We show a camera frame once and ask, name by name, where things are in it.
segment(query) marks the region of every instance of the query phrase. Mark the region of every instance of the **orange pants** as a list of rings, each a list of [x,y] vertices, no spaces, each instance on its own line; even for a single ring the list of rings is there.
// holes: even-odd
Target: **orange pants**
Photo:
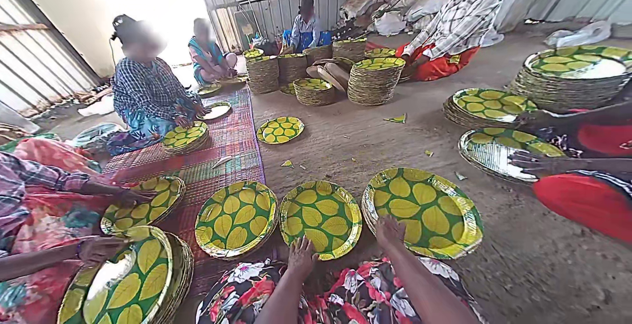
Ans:
[[[404,44],[397,48],[395,56],[400,57],[406,46],[408,46],[408,44]],[[424,50],[433,47],[434,43],[418,47],[411,55],[411,59],[414,61],[419,59]],[[461,54],[451,56],[446,55],[424,63],[423,65],[417,67],[417,71],[415,71],[410,78],[416,81],[433,81],[450,76],[467,65],[472,56],[478,52],[478,49],[479,46],[465,50]]]

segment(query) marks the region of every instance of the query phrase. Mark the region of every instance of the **floral skirt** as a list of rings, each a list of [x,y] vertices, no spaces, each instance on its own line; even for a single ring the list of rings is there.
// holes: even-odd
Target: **floral skirt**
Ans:
[[[481,323],[487,321],[459,276],[446,264],[419,257]],[[283,263],[241,263],[227,271],[198,307],[197,324],[252,324],[279,283]],[[306,300],[301,296],[298,323],[347,324],[421,323],[388,259],[345,269],[326,293]]]

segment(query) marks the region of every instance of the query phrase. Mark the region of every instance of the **man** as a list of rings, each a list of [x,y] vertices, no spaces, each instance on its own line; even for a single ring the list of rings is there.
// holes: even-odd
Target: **man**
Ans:
[[[492,28],[502,0],[449,0],[431,23],[397,49],[406,60],[402,76],[417,81],[445,78],[461,70]]]

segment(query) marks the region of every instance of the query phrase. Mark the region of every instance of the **plaid shirt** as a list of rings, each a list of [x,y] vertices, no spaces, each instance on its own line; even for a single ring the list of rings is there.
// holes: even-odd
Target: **plaid shirt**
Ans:
[[[160,58],[152,61],[152,67],[128,58],[119,61],[112,89],[115,110],[121,116],[124,110],[145,110],[152,117],[172,120],[176,99],[188,99],[185,88]]]
[[[28,217],[28,210],[20,207],[26,195],[25,186],[73,191],[89,179],[90,175],[83,172],[71,174],[0,151],[0,258],[10,253],[13,237]]]
[[[435,43],[433,48],[423,52],[434,60],[480,46],[483,36],[494,24],[501,4],[502,0],[450,0],[403,53],[413,55],[418,47]]]

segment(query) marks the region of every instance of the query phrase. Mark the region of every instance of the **dusty floor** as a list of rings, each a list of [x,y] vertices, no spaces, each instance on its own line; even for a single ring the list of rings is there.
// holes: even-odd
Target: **dusty floor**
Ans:
[[[374,41],[395,47],[410,38],[402,35]],[[482,49],[458,74],[431,83],[401,84],[395,97],[378,107],[358,106],[345,98],[325,107],[306,107],[281,93],[253,95],[256,126],[284,115],[299,117],[306,124],[295,141],[261,145],[267,185],[283,197],[300,183],[328,179],[359,200],[368,180],[384,168],[409,166],[435,172],[455,181],[482,215],[482,245],[451,265],[492,323],[632,322],[630,249],[549,212],[528,187],[470,166],[456,150],[466,129],[447,121],[440,110],[445,99],[459,89],[500,89],[508,84],[527,55],[545,48],[542,39],[508,35],[502,43]],[[632,41],[605,44],[632,48]],[[383,120],[402,113],[408,114],[406,124]],[[71,118],[54,130],[72,137],[85,127],[117,119],[114,113]],[[425,150],[434,155],[426,156]],[[296,168],[280,167],[288,159]],[[468,178],[458,181],[455,171]],[[377,252],[373,235],[365,229],[349,255],[326,265],[351,265]],[[190,318],[194,307],[189,301],[181,312]]]

